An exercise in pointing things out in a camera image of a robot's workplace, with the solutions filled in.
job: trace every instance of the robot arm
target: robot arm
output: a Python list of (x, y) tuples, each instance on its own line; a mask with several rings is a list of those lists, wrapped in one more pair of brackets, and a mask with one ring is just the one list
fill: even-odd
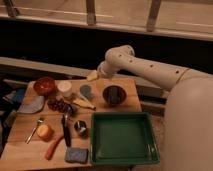
[(127, 70), (170, 91), (178, 82), (193, 77), (212, 77), (194, 69), (136, 58), (131, 46), (111, 48), (98, 66), (99, 77), (110, 78), (119, 70)]
[(109, 78), (121, 69), (170, 91), (164, 117), (163, 171), (212, 171), (212, 75), (136, 58), (130, 46), (108, 50), (98, 75)]

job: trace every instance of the red bowl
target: red bowl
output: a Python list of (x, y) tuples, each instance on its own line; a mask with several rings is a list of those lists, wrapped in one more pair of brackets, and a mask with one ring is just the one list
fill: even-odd
[(48, 96), (55, 91), (55, 80), (51, 77), (42, 77), (36, 80), (33, 89), (40, 96)]

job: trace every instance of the bowl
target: bowl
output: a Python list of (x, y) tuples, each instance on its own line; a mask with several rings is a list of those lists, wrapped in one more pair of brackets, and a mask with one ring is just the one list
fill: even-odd
[(40, 96), (48, 96), (56, 90), (55, 80), (51, 77), (41, 77), (35, 81), (33, 89)]
[(103, 91), (103, 98), (111, 107), (123, 103), (126, 97), (126, 91), (118, 85), (108, 86)]

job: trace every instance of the kitchen knife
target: kitchen knife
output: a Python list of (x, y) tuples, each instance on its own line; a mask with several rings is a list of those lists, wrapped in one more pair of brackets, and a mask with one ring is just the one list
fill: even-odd
[(63, 115), (62, 119), (61, 119), (61, 123), (62, 123), (62, 127), (63, 127), (66, 146), (70, 147), (71, 146), (71, 135), (70, 135), (70, 130), (68, 127), (67, 119), (68, 119), (68, 115), (67, 114), (65, 114), (65, 116)]

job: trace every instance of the green tray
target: green tray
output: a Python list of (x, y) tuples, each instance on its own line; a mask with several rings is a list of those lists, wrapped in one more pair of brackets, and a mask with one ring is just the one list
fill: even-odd
[(142, 165), (159, 162), (149, 114), (96, 112), (91, 124), (92, 165)]

